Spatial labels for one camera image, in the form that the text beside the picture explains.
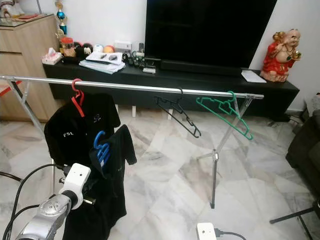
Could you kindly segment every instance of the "tissue box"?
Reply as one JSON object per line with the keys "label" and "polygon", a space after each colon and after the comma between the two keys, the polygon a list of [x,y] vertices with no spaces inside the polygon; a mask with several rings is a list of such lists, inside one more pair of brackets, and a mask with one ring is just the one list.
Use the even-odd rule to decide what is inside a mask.
{"label": "tissue box", "polygon": [[47,65],[55,65],[57,62],[59,62],[62,59],[61,52],[56,52],[53,56],[44,56],[42,58],[42,63]]}

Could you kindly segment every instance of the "clothes hanger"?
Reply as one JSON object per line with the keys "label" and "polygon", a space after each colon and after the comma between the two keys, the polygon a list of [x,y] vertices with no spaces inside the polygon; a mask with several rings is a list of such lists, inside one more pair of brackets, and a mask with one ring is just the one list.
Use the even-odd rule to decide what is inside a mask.
{"label": "clothes hanger", "polygon": [[75,83],[79,82],[79,81],[82,81],[82,80],[80,78],[76,78],[71,83],[72,90],[76,92],[75,96],[73,96],[71,98],[71,100],[72,100],[73,104],[75,105],[76,109],[78,110],[78,112],[80,113],[81,117],[84,117],[85,113],[81,107],[82,107],[82,103],[85,100],[85,94],[83,91],[76,89],[76,87],[75,87]]}
{"label": "clothes hanger", "polygon": [[98,134],[95,136],[94,141],[93,141],[93,147],[97,150],[96,152],[96,158],[98,159],[101,168],[106,164],[110,157],[110,152],[109,152],[109,143],[105,143],[103,145],[98,144],[99,138],[102,135],[105,135],[106,133],[104,131],[98,132]]}
{"label": "clothes hanger", "polygon": [[[239,113],[234,110],[231,107],[231,103],[234,103],[237,99],[236,99],[236,95],[233,91],[228,91],[228,93],[232,94],[232,99],[226,100],[226,101],[220,101],[218,99],[212,99],[211,97],[197,97],[195,99],[196,103],[201,105],[202,107],[204,107],[205,109],[207,109],[208,111],[210,111],[211,113],[213,113],[214,115],[216,115],[218,118],[220,118],[221,120],[225,121],[229,126],[233,127],[235,130],[237,130],[239,133],[241,133],[243,136],[245,136],[248,140],[252,140],[254,137],[253,135],[249,133],[250,128],[248,127],[247,123],[245,122],[245,120],[243,120]],[[219,113],[213,111],[212,109],[210,109],[209,107],[207,107],[203,102],[204,101],[210,101],[212,103],[219,103],[218,108],[225,114],[231,116],[232,114],[235,114],[236,117],[239,119],[240,122],[242,122],[242,124],[245,126],[245,131],[242,131],[241,129],[239,129],[238,127],[234,126],[231,122],[229,122],[227,119],[225,119],[223,116],[221,116]]]}
{"label": "clothes hanger", "polygon": [[[185,110],[182,108],[182,106],[179,104],[179,101],[183,98],[183,90],[182,88],[179,88],[181,91],[181,95],[180,97],[176,100],[176,101],[172,101],[166,98],[162,98],[159,96],[154,96],[155,99],[155,103],[162,109],[164,110],[167,114],[169,114],[171,117],[173,117],[178,123],[180,123],[189,133],[192,134],[192,136],[194,136],[195,138],[199,138],[201,136],[201,132],[199,131],[199,129],[197,128],[197,126],[191,121],[191,119],[189,118],[189,116],[187,115],[187,113],[185,112]],[[187,122],[190,124],[191,127],[194,127],[194,131],[190,131],[182,122],[180,122],[173,114],[171,114],[170,112],[168,112],[164,106],[161,105],[161,103],[169,103],[170,105],[170,109],[174,109],[176,110],[179,114],[184,114]]]}

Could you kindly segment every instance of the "white paper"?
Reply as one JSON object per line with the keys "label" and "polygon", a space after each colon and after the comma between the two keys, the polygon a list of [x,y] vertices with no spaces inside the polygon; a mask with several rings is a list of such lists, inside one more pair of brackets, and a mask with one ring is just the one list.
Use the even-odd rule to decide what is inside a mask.
{"label": "white paper", "polygon": [[[116,56],[116,60],[109,60],[109,57],[114,55]],[[104,53],[104,52],[94,51],[85,59],[91,60],[91,61],[99,61],[99,62],[120,65],[122,63],[122,52]]]}
{"label": "white paper", "polygon": [[266,83],[262,77],[258,76],[255,72],[251,70],[242,70],[241,75],[245,78],[247,82],[250,83]]}
{"label": "white paper", "polygon": [[80,66],[89,68],[89,69],[93,69],[93,70],[97,70],[100,72],[104,72],[107,74],[113,74],[121,69],[123,69],[126,64],[124,62],[121,62],[121,64],[116,65],[116,64],[104,64],[104,63],[97,63],[97,62],[92,62],[92,61],[87,61],[87,60],[82,60],[79,63]]}

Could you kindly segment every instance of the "cabinet drawer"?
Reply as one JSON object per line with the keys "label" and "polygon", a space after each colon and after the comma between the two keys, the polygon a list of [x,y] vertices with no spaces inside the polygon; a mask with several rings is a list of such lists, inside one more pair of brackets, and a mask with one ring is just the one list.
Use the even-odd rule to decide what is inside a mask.
{"label": "cabinet drawer", "polygon": [[0,52],[21,53],[15,31],[0,30]]}
{"label": "cabinet drawer", "polygon": [[30,72],[20,53],[0,52],[0,75],[30,76]]}

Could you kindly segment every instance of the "black sofa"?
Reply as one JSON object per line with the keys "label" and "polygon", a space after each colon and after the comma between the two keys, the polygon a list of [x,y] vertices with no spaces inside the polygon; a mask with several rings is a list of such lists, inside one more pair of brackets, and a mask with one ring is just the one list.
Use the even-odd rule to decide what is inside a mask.
{"label": "black sofa", "polygon": [[286,159],[320,196],[320,110],[315,110],[289,146]]}

